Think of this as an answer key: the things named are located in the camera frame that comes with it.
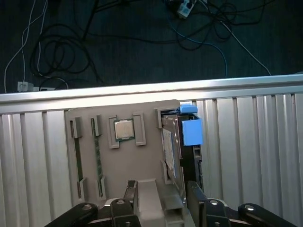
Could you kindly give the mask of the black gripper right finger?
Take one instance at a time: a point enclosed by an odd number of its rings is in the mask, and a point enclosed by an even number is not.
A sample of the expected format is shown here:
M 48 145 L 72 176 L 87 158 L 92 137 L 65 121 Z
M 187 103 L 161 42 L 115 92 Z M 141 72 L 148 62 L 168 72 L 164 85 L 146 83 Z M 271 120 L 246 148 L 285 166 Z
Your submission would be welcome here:
M 207 198 L 197 182 L 187 183 L 187 208 L 196 227 L 293 227 L 294 224 L 253 203 L 237 210 L 219 199 Z

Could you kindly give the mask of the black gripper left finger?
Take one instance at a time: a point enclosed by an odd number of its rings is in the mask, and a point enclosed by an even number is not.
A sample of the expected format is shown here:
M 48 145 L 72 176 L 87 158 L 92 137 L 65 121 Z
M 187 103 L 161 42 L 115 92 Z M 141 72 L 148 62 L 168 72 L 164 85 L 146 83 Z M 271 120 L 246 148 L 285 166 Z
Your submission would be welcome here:
M 135 214 L 137 181 L 129 180 L 122 198 L 107 201 L 102 208 L 80 203 L 47 224 L 48 227 L 140 227 Z

